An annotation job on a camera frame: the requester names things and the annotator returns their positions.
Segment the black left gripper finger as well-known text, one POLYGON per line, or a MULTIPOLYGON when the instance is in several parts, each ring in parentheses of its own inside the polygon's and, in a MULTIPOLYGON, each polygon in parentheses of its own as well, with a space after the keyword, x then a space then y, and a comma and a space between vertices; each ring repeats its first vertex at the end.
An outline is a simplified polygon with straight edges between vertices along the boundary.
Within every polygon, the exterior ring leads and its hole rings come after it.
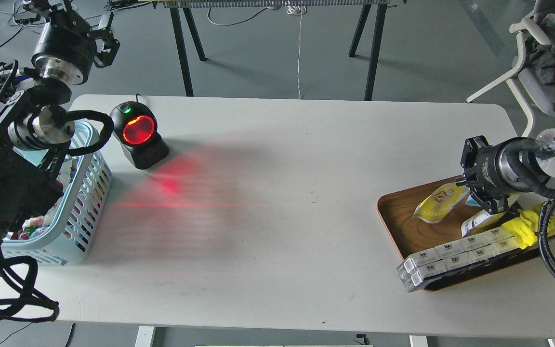
POLYGON ((94 57, 94 65, 97 68, 111 66, 119 50, 120 42, 114 38, 112 29, 113 20, 113 13, 104 13, 101 15, 97 29, 92 30, 94 40, 102 41, 102 48, 94 57))
POLYGON ((71 6, 71 0, 52 5, 48 0, 22 0, 23 8, 43 17, 52 27, 83 29, 83 19, 71 6))

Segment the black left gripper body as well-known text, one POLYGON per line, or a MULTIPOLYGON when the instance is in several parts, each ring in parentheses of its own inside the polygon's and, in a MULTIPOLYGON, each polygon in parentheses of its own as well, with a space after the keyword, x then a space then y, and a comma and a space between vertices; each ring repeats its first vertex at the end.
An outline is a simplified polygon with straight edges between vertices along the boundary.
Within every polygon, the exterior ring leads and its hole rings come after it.
POLYGON ((86 33, 77 33, 48 22, 40 34, 31 62, 35 68, 46 72, 50 63, 59 61, 69 71, 67 83, 81 85, 88 79, 96 53, 95 41, 86 33))

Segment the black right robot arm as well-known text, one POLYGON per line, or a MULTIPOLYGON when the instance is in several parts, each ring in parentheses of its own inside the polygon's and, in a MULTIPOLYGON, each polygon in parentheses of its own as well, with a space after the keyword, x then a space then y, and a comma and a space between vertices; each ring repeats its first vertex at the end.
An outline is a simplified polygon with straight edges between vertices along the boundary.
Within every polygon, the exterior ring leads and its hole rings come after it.
POLYGON ((536 138, 514 137, 491 146, 484 136, 468 138, 461 156, 458 186, 488 213, 503 213, 510 196, 533 192, 555 200, 555 127, 536 138))

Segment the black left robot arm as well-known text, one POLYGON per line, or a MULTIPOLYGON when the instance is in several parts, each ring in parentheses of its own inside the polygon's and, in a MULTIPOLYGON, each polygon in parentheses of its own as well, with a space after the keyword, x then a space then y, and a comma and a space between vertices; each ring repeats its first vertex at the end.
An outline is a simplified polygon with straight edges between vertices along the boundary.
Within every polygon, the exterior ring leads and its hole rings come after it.
POLYGON ((100 150, 114 121, 94 110, 67 111, 71 86, 88 79, 92 66, 110 66, 119 50, 111 28, 114 14, 104 13, 93 28, 64 0, 24 0, 25 10, 45 20, 32 66, 0 63, 0 320, 55 321, 59 303, 35 288, 38 263, 29 255, 5 258, 7 233, 25 220, 45 215, 63 196, 57 176, 66 156, 100 150), (26 306, 51 311, 42 318, 20 318, 26 306))

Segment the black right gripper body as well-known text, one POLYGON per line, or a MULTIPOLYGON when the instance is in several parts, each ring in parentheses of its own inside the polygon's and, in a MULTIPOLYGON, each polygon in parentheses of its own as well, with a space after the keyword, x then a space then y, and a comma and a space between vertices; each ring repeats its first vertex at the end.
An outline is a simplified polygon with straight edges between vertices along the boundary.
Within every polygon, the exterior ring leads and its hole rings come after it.
POLYGON ((528 186, 521 182, 507 160, 507 147, 517 140, 522 137, 493 147, 484 136, 465 140, 460 162, 463 169, 460 186, 468 187, 471 197, 489 214, 509 209, 509 196, 529 192, 528 186))

